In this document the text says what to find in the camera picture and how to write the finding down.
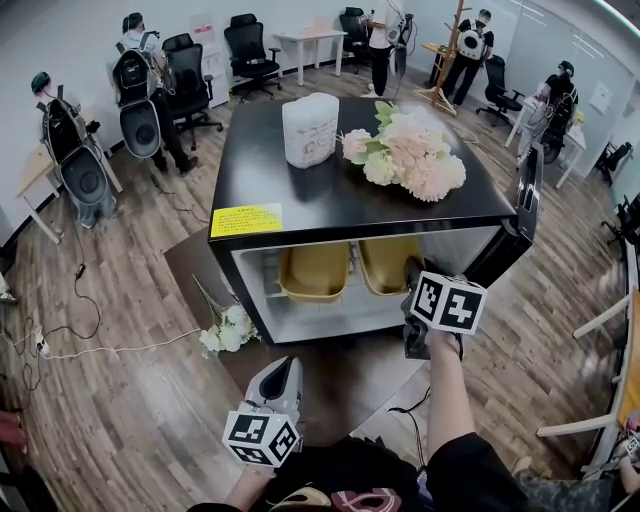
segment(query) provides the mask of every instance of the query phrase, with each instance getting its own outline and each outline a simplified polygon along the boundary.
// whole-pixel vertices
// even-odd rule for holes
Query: sleeve
[[[387,24],[387,3],[386,1],[378,2],[376,6],[376,10],[373,13],[373,18],[371,18],[373,23],[380,23],[382,25]]]
[[[527,498],[491,445],[467,434],[442,446],[427,466],[436,510],[527,511]]]

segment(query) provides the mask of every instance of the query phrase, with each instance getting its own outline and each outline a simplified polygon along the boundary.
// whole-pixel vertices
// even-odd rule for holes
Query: white paper towel roll
[[[324,162],[336,150],[340,101],[315,92],[282,105],[287,162],[300,169]]]

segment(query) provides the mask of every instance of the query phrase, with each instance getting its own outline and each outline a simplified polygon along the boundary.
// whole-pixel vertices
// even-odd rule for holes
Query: brown mat
[[[203,329],[211,326],[211,313],[192,274],[218,304],[233,303],[220,279],[207,234],[207,228],[202,229],[165,253],[185,302]],[[306,345],[248,343],[238,352],[222,352],[219,357],[244,393],[258,371],[286,355],[302,361],[304,389],[298,427],[305,442],[313,446],[331,445],[348,436],[423,364],[405,359],[401,340],[383,333]]]

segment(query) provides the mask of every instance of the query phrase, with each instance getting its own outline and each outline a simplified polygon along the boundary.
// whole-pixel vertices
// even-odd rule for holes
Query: paper sign
[[[214,210],[211,236],[247,235],[282,229],[280,203],[236,206]]]

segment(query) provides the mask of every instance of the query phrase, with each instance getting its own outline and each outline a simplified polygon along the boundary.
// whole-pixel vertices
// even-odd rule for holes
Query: cap
[[[558,64],[558,66],[564,69],[569,76],[575,75],[575,69],[573,69],[573,64],[571,64],[571,62],[563,60]]]
[[[33,80],[31,80],[31,92],[33,94],[38,94],[39,92],[42,92],[42,89],[44,89],[50,83],[51,77],[49,76],[49,74],[41,71],[33,77]]]

